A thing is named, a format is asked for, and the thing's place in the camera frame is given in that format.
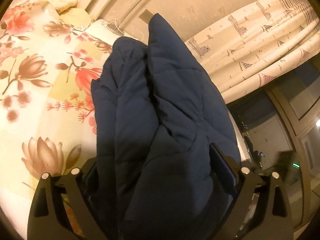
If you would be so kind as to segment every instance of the beige wall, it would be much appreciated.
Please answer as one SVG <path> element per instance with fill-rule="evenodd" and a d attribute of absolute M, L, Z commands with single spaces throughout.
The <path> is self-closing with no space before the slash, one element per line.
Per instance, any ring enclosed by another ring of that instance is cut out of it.
<path fill-rule="evenodd" d="M 101 17 L 121 17 L 136 0 L 112 0 Z M 148 9 L 152 13 L 160 13 L 178 35 L 186 41 L 207 26 L 223 18 L 229 13 L 256 0 L 144 0 L 127 17 L 123 29 L 141 39 L 148 40 L 148 26 L 139 19 L 139 15 Z"/>

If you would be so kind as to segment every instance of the curtain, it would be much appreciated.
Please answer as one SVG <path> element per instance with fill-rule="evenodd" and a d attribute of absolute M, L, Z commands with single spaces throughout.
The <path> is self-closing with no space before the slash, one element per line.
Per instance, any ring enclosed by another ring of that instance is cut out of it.
<path fill-rule="evenodd" d="M 307 0 L 258 0 L 186 41 L 226 103 L 319 53 L 320 23 Z"/>

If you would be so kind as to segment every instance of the silver screw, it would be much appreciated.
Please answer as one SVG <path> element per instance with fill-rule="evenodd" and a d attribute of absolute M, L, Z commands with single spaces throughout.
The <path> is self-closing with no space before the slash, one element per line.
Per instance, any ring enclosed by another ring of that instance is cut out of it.
<path fill-rule="evenodd" d="M 80 172 L 80 169 L 79 169 L 79 168 L 73 168 L 73 169 L 71 170 L 71 174 L 72 174 L 72 175 L 77 175 L 79 172 Z"/>
<path fill-rule="evenodd" d="M 249 174 L 250 170 L 247 167 L 242 167 L 241 168 L 241 172 L 244 173 L 244 174 Z"/>
<path fill-rule="evenodd" d="M 275 179 L 279 179 L 279 177 L 280 177 L 280 175 L 279 175 L 279 173 L 277 173 L 277 172 L 273 172 L 272 173 L 272 177 L 274 177 Z"/>
<path fill-rule="evenodd" d="M 47 178 L 49 178 L 49 173 L 46 172 L 46 173 L 42 174 L 41 178 L 42 178 L 42 179 L 47 179 Z"/>

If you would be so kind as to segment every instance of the blue blanket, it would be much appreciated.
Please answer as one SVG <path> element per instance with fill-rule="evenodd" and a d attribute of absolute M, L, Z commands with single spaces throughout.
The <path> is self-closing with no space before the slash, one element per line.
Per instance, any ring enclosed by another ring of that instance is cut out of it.
<path fill-rule="evenodd" d="M 205 239 L 226 211 L 209 145 L 240 163 L 227 107 L 208 74 L 156 14 L 148 46 L 121 37 L 92 81 L 99 186 L 110 239 Z"/>

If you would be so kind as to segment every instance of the sailboat print curtain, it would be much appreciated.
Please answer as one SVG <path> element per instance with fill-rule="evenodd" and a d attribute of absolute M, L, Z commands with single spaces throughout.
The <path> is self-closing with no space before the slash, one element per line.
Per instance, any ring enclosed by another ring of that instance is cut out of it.
<path fill-rule="evenodd" d="M 226 103 L 319 53 L 320 23 L 307 0 L 258 0 L 186 42 Z"/>

